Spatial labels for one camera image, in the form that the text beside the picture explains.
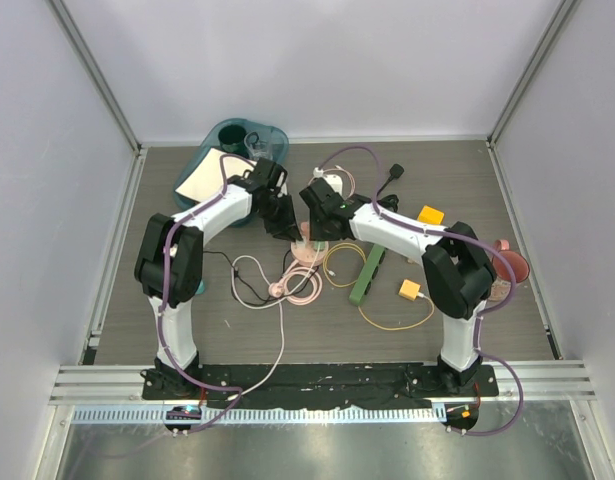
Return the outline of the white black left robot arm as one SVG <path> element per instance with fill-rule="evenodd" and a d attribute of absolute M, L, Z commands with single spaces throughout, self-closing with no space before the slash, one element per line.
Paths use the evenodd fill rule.
<path fill-rule="evenodd" d="M 204 247 L 232 224 L 257 214 L 266 232 L 276 239 L 302 238 L 291 196 L 287 170 L 261 159 L 241 175 L 226 177 L 219 159 L 222 184 L 217 193 L 175 216 L 153 215 L 146 226 L 134 268 L 153 309 L 158 351 L 154 366 L 141 372 L 143 397 L 187 399 L 199 389 L 231 392 L 237 387 L 201 382 L 202 367 L 192 335 L 191 305 L 202 281 Z"/>

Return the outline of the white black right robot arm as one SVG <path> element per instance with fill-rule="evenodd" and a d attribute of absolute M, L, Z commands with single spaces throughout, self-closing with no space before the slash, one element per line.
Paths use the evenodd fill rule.
<path fill-rule="evenodd" d="M 438 380 L 459 395 L 482 364 L 476 331 L 486 312 L 496 272 L 473 229 L 421 223 L 381 206 L 377 199 L 336 193 L 322 178 L 300 192 L 309 210 L 310 236 L 318 241 L 359 240 L 380 245 L 422 266 L 428 294 L 443 315 Z"/>

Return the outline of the yellow cube socket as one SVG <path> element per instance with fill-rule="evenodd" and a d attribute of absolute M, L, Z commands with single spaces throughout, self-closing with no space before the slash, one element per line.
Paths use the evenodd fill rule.
<path fill-rule="evenodd" d="M 421 223 L 429 225 L 441 225 L 444 216 L 445 213 L 443 211 L 435 209 L 429 205 L 424 205 L 418 214 L 417 220 Z"/>

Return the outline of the orange pink charger plug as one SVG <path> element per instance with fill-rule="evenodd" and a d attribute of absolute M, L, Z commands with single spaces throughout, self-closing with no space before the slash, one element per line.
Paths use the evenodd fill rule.
<path fill-rule="evenodd" d="M 308 222 L 302 222 L 300 224 L 300 232 L 302 236 L 302 241 L 308 242 L 310 240 L 310 226 Z"/>

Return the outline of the green power strip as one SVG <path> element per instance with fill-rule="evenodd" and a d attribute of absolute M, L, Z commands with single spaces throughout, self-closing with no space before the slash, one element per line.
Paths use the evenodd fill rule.
<path fill-rule="evenodd" d="M 354 306 L 361 306 L 365 297 L 368 295 L 372 282 L 375 279 L 377 272 L 383 263 L 386 256 L 386 248 L 374 244 L 371 248 L 369 256 L 362 267 L 360 274 L 353 285 L 349 294 L 349 302 Z"/>

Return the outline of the yellow charger plug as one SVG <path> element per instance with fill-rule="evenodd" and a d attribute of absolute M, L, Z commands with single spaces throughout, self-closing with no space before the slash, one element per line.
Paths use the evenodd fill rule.
<path fill-rule="evenodd" d="M 424 294 L 421 292 L 421 285 L 409 279 L 402 281 L 398 295 L 409 301 L 415 301 L 418 298 L 424 297 Z"/>

